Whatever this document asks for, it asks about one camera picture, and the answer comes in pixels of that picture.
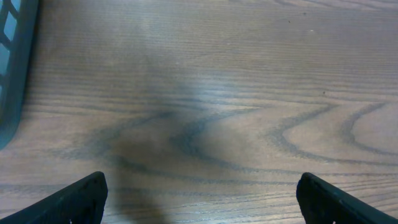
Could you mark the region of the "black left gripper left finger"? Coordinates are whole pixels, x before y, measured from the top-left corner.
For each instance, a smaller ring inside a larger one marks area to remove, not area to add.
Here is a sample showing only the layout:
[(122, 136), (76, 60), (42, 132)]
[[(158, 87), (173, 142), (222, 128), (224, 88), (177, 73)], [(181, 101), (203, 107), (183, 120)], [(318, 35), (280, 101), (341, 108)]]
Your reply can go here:
[(1, 219), (1, 224), (100, 224), (108, 196), (103, 172), (94, 172)]

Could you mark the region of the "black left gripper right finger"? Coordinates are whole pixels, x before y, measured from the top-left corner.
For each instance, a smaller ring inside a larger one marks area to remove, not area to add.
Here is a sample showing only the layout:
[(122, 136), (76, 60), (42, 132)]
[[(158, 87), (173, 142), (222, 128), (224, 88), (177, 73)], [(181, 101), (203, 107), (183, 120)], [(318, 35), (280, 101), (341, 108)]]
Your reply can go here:
[(296, 198), (306, 224), (397, 224), (397, 219), (305, 172)]

